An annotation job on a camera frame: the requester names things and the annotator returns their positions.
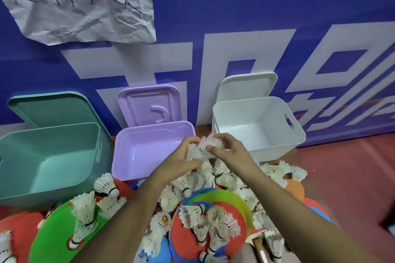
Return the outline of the person's left forearm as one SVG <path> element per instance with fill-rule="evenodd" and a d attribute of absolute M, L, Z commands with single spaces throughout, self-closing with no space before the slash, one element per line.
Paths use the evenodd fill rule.
<path fill-rule="evenodd" d="M 164 187 L 179 175 L 155 170 L 71 263 L 132 263 Z"/>

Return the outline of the white feather shuttlecock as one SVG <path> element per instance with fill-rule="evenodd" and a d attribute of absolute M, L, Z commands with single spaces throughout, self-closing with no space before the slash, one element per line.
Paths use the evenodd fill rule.
<path fill-rule="evenodd" d="M 207 137 L 203 136 L 196 147 L 196 158 L 202 159 L 203 161 L 216 158 L 216 156 L 207 151 L 207 146 L 214 146 L 219 149 L 224 149 L 222 140 L 215 138 L 213 134 L 210 134 Z"/>
<path fill-rule="evenodd" d="M 193 161 L 196 159 L 205 160 L 204 153 L 200 150 L 200 145 L 197 143 L 190 143 L 187 148 L 186 161 Z"/>

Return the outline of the white plastic storage box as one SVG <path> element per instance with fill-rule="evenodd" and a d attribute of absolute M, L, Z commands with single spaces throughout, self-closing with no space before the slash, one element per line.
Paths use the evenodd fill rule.
<path fill-rule="evenodd" d="M 287 103 L 275 96 L 216 103 L 212 132 L 234 136 L 256 162 L 278 160 L 306 139 Z"/>

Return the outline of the person's right hand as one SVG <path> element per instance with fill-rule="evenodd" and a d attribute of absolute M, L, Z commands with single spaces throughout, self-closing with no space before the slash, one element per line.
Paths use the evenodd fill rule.
<path fill-rule="evenodd" d="M 223 161 L 230 171 L 241 178 L 245 183 L 252 179 L 255 174 L 261 172 L 241 141 L 237 140 L 229 133 L 216 134 L 215 138 L 222 140 L 224 148 L 228 149 L 225 156 L 216 157 Z"/>

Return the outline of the green plastic box lid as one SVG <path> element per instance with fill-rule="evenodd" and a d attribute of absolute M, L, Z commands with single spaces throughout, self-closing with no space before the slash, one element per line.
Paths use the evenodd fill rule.
<path fill-rule="evenodd" d="M 110 132 L 86 96 L 62 91 L 10 98 L 7 106 L 33 128 L 96 123 L 112 141 Z"/>

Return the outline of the white plastic box lid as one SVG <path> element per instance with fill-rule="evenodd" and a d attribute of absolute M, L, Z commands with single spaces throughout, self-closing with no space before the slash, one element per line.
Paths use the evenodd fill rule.
<path fill-rule="evenodd" d="M 216 103 L 268 97 L 277 80 L 274 72 L 227 76 L 219 85 Z"/>

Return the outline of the crumpled white paper sign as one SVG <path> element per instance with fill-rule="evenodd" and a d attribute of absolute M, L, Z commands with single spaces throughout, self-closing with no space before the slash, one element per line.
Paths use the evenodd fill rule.
<path fill-rule="evenodd" d="M 156 42 L 152 0 L 2 0 L 21 33 L 48 46 Z"/>

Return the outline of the blue printed banner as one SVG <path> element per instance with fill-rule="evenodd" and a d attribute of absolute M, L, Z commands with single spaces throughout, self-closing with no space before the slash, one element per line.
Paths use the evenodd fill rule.
<path fill-rule="evenodd" d="M 127 123 L 118 93 L 169 83 L 182 119 L 211 123 L 227 76 L 274 72 L 303 146 L 395 132 L 395 0 L 153 0 L 156 43 L 47 46 L 0 0 L 0 137 L 29 129 L 7 101 L 76 91 L 107 130 Z"/>

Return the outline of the person's left hand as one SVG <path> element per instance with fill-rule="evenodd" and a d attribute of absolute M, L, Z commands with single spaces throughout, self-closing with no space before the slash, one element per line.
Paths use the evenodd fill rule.
<path fill-rule="evenodd" d="M 152 173 L 155 180 L 162 187 L 185 174 L 185 159 L 187 148 L 190 143 L 199 143 L 201 138 L 192 136 L 186 137 Z"/>

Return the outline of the green flat disc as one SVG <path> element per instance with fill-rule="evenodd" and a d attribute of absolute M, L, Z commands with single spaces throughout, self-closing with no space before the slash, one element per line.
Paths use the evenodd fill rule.
<path fill-rule="evenodd" d="M 73 204 L 67 201 L 42 224 L 30 248 L 28 263 L 69 263 L 108 222 L 100 215 L 101 209 L 95 206 L 94 220 L 98 224 L 97 228 L 78 245 L 72 244 L 72 241 L 75 242 L 73 235 L 76 227 L 72 209 Z"/>

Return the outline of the stack of coloured flat discs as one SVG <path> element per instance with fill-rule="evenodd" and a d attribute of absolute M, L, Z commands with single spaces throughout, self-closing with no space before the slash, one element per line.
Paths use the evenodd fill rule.
<path fill-rule="evenodd" d="M 247 203 L 237 194 L 229 190 L 216 188 L 200 189 L 192 193 L 181 205 L 219 205 L 231 213 L 240 226 L 240 236 L 231 238 L 230 242 L 219 248 L 215 256 L 233 256 L 243 246 L 249 235 L 253 232 L 253 216 Z M 179 217 L 179 208 L 176 209 L 171 221 L 169 242 L 171 254 L 175 263 L 200 263 L 198 256 L 209 245 L 209 236 L 204 247 L 200 247 L 193 231 L 183 227 Z"/>

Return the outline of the person's right forearm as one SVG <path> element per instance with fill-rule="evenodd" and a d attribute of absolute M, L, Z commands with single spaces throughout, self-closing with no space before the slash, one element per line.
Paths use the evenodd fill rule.
<path fill-rule="evenodd" d="M 254 192 L 301 263 L 379 263 L 341 229 L 309 209 L 254 163 L 239 177 Z"/>

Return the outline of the purple plastic box lid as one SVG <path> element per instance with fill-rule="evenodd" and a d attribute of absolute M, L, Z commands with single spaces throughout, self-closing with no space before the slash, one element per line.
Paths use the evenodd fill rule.
<path fill-rule="evenodd" d="M 170 84 L 125 88 L 118 104 L 128 128 L 182 120 L 180 91 Z"/>

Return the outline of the red flat disc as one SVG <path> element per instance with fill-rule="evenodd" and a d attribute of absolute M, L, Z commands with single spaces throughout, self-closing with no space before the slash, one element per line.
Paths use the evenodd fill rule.
<path fill-rule="evenodd" d="M 11 232 L 11 256 L 5 263 L 28 263 L 30 249 L 39 224 L 44 220 L 40 212 L 21 212 L 0 220 L 0 233 Z"/>
<path fill-rule="evenodd" d="M 113 179 L 116 189 L 119 191 L 118 199 L 125 198 L 126 200 L 130 200 L 134 194 L 134 190 L 132 190 L 127 183 L 120 181 L 116 178 Z"/>
<path fill-rule="evenodd" d="M 311 210 L 313 210 L 318 215 L 322 216 L 327 221 L 332 222 L 328 212 L 317 201 L 310 199 L 308 197 L 305 197 L 303 200 L 303 204 L 306 205 L 307 207 L 309 207 Z"/>

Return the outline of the blue flat disc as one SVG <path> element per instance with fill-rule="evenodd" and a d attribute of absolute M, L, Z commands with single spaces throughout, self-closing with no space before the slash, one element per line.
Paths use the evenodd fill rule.
<path fill-rule="evenodd" d="M 163 237 L 160 252 L 156 257 L 147 256 L 144 251 L 140 252 L 139 257 L 146 263 L 171 263 L 172 256 L 168 239 Z"/>

